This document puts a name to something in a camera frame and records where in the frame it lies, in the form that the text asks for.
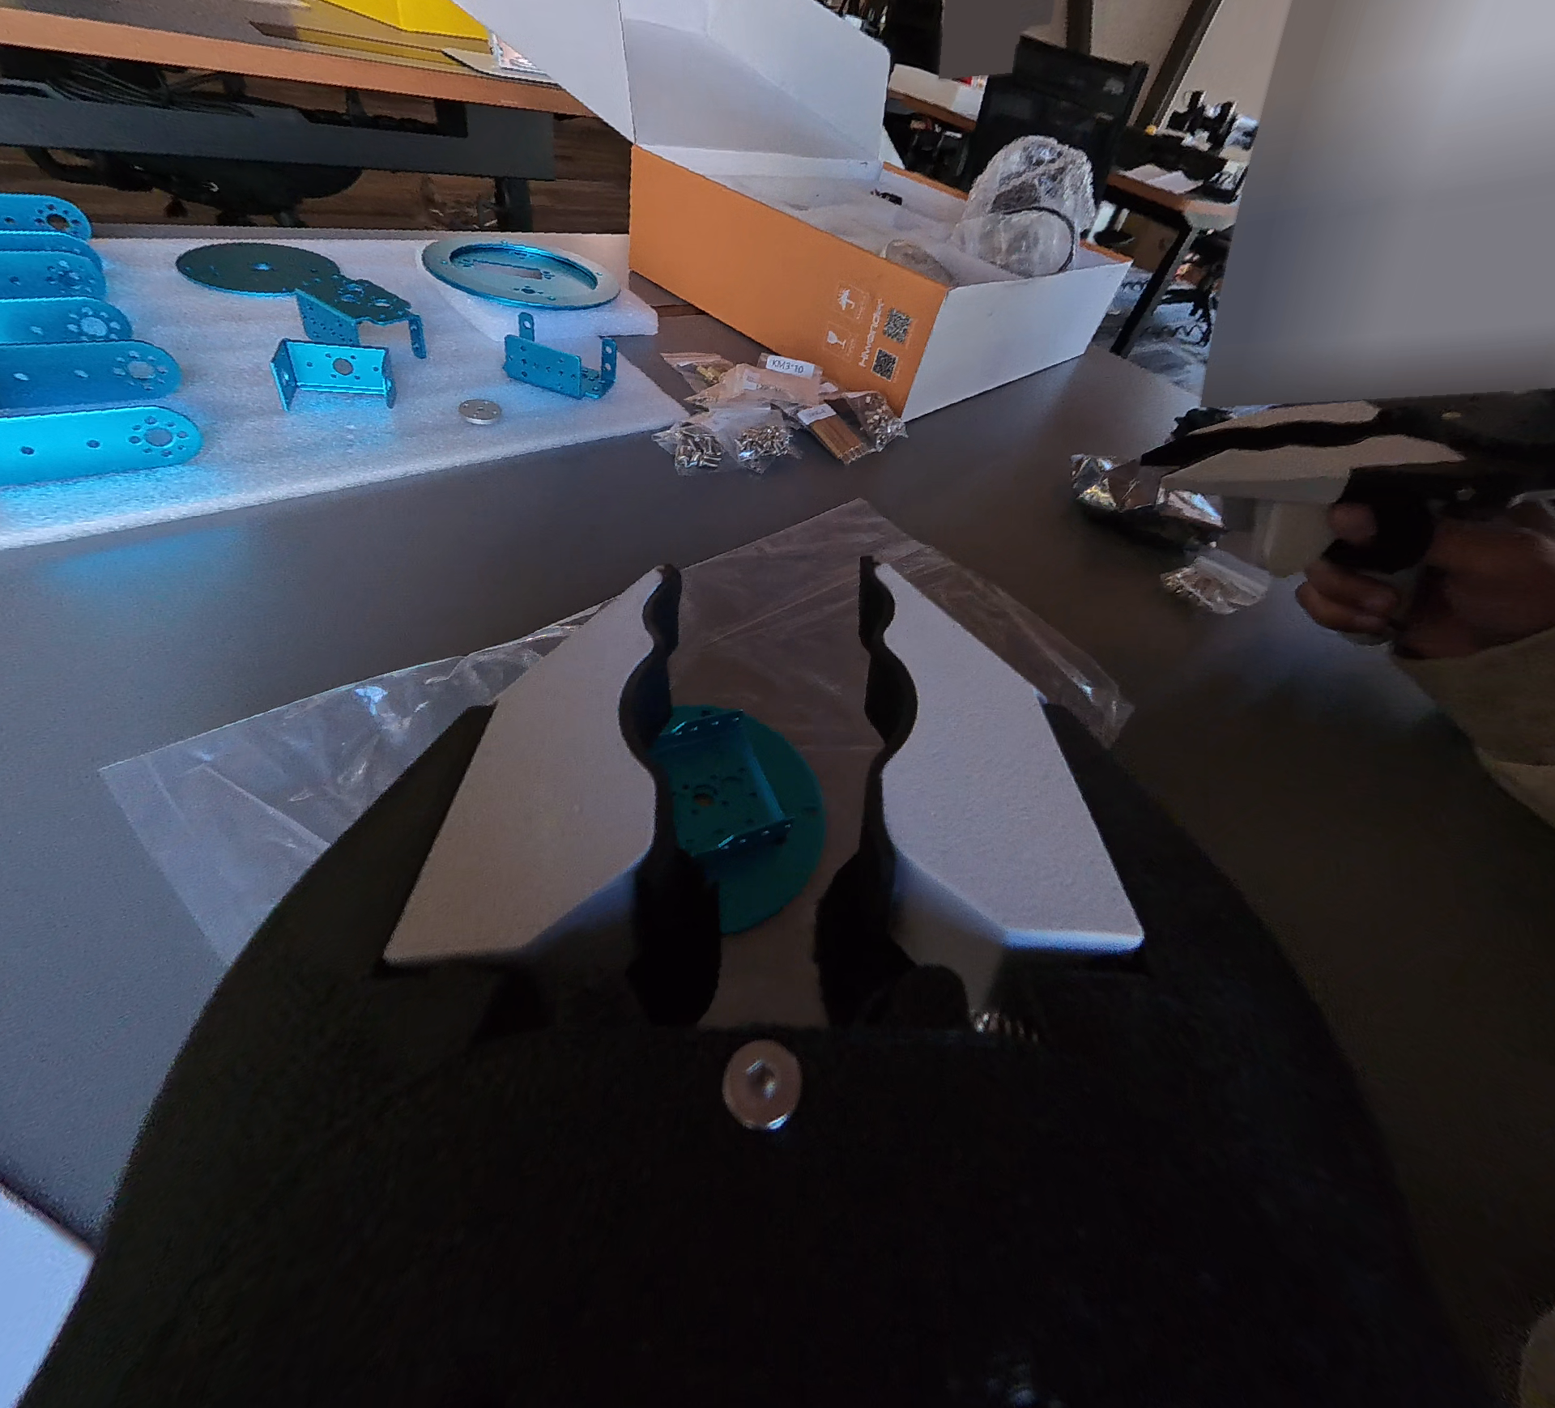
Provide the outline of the bubble-wrapped item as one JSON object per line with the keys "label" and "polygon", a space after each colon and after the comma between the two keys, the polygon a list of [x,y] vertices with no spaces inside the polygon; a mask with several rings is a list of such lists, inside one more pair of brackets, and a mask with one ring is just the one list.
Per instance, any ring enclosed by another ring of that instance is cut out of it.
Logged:
{"label": "bubble-wrapped item", "polygon": [[951,249],[1021,278],[1068,272],[1097,215],[1089,158],[1058,140],[1022,135],[975,181]]}

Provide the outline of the silver foil bag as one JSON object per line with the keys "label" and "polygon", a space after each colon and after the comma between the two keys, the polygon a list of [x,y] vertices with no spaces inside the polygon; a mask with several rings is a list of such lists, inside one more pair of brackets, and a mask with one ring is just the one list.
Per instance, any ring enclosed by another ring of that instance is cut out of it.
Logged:
{"label": "silver foil bag", "polygon": [[1219,505],[1170,484],[1160,468],[1102,455],[1074,455],[1069,468],[1074,504],[1131,539],[1196,551],[1215,544],[1225,533]]}

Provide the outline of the bag of silver screws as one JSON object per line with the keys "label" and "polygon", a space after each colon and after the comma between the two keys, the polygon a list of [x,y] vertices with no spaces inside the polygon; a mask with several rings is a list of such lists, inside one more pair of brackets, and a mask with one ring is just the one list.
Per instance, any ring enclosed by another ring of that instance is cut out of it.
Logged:
{"label": "bag of silver screws", "polygon": [[670,458],[678,478],[719,473],[735,466],[720,435],[698,421],[665,427],[652,434],[650,440]]}
{"label": "bag of silver screws", "polygon": [[764,401],[714,408],[707,427],[725,460],[743,473],[766,474],[771,466],[798,458],[787,414]]}

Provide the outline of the teal round disc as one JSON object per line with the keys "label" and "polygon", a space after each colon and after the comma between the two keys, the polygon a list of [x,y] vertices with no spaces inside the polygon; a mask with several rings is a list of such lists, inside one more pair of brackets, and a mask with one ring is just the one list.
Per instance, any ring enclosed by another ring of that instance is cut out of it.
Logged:
{"label": "teal round disc", "polygon": [[340,270],[316,252],[263,241],[194,247],[180,254],[173,268],[206,289],[256,298],[311,293],[342,278]]}

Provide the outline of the background desk with black frame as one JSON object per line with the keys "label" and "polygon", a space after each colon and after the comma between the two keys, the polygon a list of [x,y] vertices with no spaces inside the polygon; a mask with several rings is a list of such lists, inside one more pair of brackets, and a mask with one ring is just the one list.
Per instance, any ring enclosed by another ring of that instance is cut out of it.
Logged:
{"label": "background desk with black frame", "polygon": [[527,184],[553,178],[556,121],[586,116],[551,83],[478,74],[452,43],[311,0],[4,2],[1,20],[9,51],[342,98],[339,122],[316,122],[280,106],[211,116],[6,93],[4,147],[482,179],[524,231]]}

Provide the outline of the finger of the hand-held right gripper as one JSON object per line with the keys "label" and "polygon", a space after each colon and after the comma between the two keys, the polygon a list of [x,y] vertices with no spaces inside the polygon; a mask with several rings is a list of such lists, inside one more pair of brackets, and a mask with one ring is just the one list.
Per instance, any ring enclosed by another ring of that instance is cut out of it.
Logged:
{"label": "finger of the hand-held right gripper", "polygon": [[1457,466],[1462,461],[1449,447],[1410,435],[1365,435],[1318,447],[1274,432],[1272,447],[1254,450],[1249,444],[1249,435],[1233,434],[1228,447],[1191,447],[1180,458],[1159,447],[1152,452],[1152,468],[1165,471],[1172,489],[1220,499],[1334,504],[1355,471]]}
{"label": "finger of the hand-held right gripper", "polygon": [[1210,409],[1183,416],[1167,442],[1146,452],[1146,466],[1193,466],[1222,453],[1266,453],[1280,448],[1340,448],[1389,434],[1389,416],[1374,405],[1326,403],[1277,406],[1210,421]]}

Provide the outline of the blue perforated U bracket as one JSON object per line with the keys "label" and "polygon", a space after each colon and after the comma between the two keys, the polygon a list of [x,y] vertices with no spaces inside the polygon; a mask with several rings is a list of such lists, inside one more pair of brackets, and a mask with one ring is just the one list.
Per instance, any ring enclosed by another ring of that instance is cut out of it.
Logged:
{"label": "blue perforated U bracket", "polygon": [[586,367],[577,354],[542,346],[535,340],[534,314],[521,311],[517,333],[503,340],[506,377],[577,401],[597,401],[612,392],[616,375],[616,341],[600,340],[599,367]]}

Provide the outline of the white foam sheet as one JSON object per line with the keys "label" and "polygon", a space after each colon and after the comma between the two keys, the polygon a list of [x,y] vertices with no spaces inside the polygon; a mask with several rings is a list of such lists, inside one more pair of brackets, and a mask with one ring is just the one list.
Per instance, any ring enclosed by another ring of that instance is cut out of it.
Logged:
{"label": "white foam sheet", "polygon": [[[392,327],[376,337],[391,358],[392,409],[360,397],[301,395],[287,413],[269,359],[279,340],[300,337],[297,311],[285,299],[207,291],[175,272],[175,259],[202,242],[263,238],[125,228],[95,246],[110,301],[178,362],[183,380],[167,406],[193,419],[202,448],[165,471],[3,487],[3,551],[650,434],[680,409],[626,349],[618,351],[615,387],[599,401],[511,382],[501,343],[517,333],[514,312],[448,288],[420,265],[420,252],[451,233],[321,231],[289,244],[404,298],[422,320],[426,358],[417,361]],[[464,424],[456,414],[462,400],[498,403],[503,421]]]}

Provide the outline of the grey desk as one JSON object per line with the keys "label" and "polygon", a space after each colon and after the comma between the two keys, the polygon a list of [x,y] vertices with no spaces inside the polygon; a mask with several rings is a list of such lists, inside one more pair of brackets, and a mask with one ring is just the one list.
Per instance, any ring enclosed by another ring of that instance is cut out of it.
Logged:
{"label": "grey desk", "polygon": [[1551,831],[1374,650],[1232,617],[1069,500],[1193,393],[1105,351],[883,457],[673,476],[647,437],[3,555],[3,1183],[92,1248],[220,964],[99,771],[517,640],[654,564],[865,500],[1116,682],[1116,757],[1251,903],[1350,1057],[1467,1354],[1551,1307]]}

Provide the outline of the large clear plastic bag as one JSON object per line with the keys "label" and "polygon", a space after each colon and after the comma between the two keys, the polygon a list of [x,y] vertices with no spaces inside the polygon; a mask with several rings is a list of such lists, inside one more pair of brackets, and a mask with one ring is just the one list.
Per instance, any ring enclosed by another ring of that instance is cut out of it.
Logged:
{"label": "large clear plastic bag", "polygon": [[[676,705],[746,713],[805,758],[829,875],[857,839],[866,758],[858,562],[925,598],[1110,747],[1133,706],[1097,661],[1003,590],[850,502],[683,568]],[[228,966],[276,904],[459,718],[594,612],[519,641],[339,687],[102,770],[129,828]]]}

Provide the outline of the bag of brass standoffs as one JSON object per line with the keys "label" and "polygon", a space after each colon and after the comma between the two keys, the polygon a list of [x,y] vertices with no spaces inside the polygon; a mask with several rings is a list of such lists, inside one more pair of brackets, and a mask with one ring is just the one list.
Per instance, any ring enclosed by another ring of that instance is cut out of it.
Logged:
{"label": "bag of brass standoffs", "polygon": [[845,395],[836,393],[814,405],[801,406],[792,418],[842,466],[850,466],[878,452]]}

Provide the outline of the orange and white cardboard box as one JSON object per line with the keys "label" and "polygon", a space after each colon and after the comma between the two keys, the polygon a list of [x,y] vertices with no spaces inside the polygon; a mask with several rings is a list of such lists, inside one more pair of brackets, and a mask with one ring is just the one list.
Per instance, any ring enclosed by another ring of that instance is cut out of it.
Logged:
{"label": "orange and white cardboard box", "polygon": [[1077,358],[1128,264],[1035,275],[881,160],[884,48],[814,0],[451,0],[631,145],[631,270],[912,421]]}

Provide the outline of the blue long U bracket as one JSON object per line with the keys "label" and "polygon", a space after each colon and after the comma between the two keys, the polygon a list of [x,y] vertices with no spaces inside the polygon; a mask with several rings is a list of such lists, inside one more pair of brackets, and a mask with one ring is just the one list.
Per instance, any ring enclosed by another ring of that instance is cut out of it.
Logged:
{"label": "blue long U bracket", "polygon": [[3,346],[1,482],[160,471],[193,460],[193,419],[157,405],[181,369],[144,343]]}
{"label": "blue long U bracket", "polygon": [[48,194],[1,194],[3,247],[32,238],[39,247],[66,247],[92,239],[90,221],[71,202]]}
{"label": "blue long U bracket", "polygon": [[123,345],[131,324],[107,299],[100,260],[61,234],[3,233],[3,346]]}

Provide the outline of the bag of brass spacers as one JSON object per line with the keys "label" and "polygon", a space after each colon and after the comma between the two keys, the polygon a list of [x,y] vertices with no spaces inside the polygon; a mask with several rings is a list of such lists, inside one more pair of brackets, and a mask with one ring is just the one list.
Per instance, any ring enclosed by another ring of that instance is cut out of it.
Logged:
{"label": "bag of brass spacers", "polygon": [[767,397],[758,369],[709,351],[662,351],[660,359],[689,390],[689,401],[720,405],[746,395]]}

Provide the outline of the person's right hand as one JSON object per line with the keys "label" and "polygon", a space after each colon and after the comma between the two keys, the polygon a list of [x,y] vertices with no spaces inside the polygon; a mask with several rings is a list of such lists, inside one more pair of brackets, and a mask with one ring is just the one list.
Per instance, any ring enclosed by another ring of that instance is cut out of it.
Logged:
{"label": "person's right hand", "polygon": [[1326,560],[1295,599],[1318,627],[1405,659],[1457,659],[1553,627],[1553,523],[1540,500],[1493,518],[1441,518],[1412,590]]}

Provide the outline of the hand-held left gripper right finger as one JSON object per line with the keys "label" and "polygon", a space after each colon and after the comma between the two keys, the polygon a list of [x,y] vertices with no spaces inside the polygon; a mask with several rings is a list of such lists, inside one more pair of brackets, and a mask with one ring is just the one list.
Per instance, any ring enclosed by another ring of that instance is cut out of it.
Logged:
{"label": "hand-held left gripper right finger", "polygon": [[1131,958],[1142,927],[1038,690],[887,564],[860,564],[858,846],[814,914],[831,1026],[969,1026],[1014,956]]}

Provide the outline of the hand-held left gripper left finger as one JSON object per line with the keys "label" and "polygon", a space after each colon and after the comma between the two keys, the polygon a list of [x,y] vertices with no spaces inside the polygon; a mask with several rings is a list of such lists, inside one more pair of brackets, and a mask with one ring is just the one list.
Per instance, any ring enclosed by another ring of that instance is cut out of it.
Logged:
{"label": "hand-held left gripper left finger", "polygon": [[517,966],[550,1002],[625,985],[652,1023],[702,1019],[717,891],[678,844],[652,758],[681,588],[673,567],[652,568],[495,701],[389,966]]}

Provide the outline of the black mesh chair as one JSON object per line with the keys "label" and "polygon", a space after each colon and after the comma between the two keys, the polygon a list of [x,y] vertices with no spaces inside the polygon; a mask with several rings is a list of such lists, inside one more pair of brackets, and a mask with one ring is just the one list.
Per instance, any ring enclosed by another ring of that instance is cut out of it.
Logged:
{"label": "black mesh chair", "polygon": [[1014,140],[1040,135],[1089,160],[1100,199],[1147,77],[1146,62],[1110,61],[1021,35],[1012,70],[985,82],[962,161],[964,184]]}

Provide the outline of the blue square servo bracket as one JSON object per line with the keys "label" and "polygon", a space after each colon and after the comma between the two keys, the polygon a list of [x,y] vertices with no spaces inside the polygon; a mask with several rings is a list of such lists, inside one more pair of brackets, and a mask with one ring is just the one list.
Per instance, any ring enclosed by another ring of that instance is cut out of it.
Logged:
{"label": "blue square servo bracket", "polygon": [[670,789],[678,846],[696,862],[779,847],[792,818],[756,755],[743,713],[675,706],[652,745]]}

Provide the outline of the teal perforated bracket with legs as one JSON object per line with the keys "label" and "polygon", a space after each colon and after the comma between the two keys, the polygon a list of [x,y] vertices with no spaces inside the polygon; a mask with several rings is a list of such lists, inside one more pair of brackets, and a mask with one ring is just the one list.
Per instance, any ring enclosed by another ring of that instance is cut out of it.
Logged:
{"label": "teal perforated bracket with legs", "polygon": [[418,315],[397,294],[370,280],[319,275],[293,288],[293,301],[306,340],[323,346],[362,348],[363,325],[391,328],[404,325],[417,361],[425,359],[425,340]]}

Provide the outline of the blue round base plate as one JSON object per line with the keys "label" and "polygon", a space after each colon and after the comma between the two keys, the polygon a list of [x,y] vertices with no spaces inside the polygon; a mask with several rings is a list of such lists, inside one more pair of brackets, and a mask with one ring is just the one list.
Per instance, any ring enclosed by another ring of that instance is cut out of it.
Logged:
{"label": "blue round base plate", "polygon": [[758,760],[792,828],[779,847],[711,865],[693,860],[717,890],[720,932],[727,937],[746,933],[784,912],[816,870],[826,838],[824,802],[808,763],[779,732],[745,716]]}

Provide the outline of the printed instruction sheet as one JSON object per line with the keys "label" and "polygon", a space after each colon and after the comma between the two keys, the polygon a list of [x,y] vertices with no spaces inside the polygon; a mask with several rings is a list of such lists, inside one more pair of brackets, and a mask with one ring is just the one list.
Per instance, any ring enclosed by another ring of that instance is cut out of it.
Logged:
{"label": "printed instruction sheet", "polygon": [[1,1190],[1,1405],[19,1402],[87,1277],[86,1243]]}

